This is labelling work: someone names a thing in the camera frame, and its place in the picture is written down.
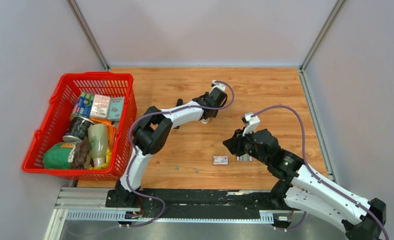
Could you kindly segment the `black stapler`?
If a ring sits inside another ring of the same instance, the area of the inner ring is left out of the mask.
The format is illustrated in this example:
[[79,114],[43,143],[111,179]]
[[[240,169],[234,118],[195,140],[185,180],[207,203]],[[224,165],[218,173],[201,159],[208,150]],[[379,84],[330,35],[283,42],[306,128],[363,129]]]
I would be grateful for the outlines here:
[[[178,98],[176,101],[176,107],[180,107],[184,104],[184,101],[182,98]],[[178,130],[180,128],[180,125],[178,123],[175,124],[174,129]]]

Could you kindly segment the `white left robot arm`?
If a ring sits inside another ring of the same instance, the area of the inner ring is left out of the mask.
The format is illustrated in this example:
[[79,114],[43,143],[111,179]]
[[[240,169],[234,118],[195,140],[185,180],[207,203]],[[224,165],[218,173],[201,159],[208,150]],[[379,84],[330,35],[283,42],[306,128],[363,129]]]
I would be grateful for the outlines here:
[[133,207],[138,201],[137,190],[153,155],[166,144],[172,129],[189,122],[207,122],[215,118],[219,110],[228,107],[226,83],[214,81],[211,90],[188,103],[168,108],[149,107],[145,114],[131,126],[128,138],[132,145],[131,157],[124,174],[117,181],[115,193],[125,207]]

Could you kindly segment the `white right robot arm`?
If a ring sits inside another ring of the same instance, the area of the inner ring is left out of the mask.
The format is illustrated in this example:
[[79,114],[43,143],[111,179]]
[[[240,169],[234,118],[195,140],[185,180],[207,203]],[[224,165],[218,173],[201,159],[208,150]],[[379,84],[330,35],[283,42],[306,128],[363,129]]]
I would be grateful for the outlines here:
[[247,134],[237,129],[223,145],[237,157],[249,155],[263,163],[278,179],[270,195],[274,208],[302,210],[334,225],[349,240],[380,239],[387,210],[382,200],[358,196],[331,181],[281,148],[267,129]]

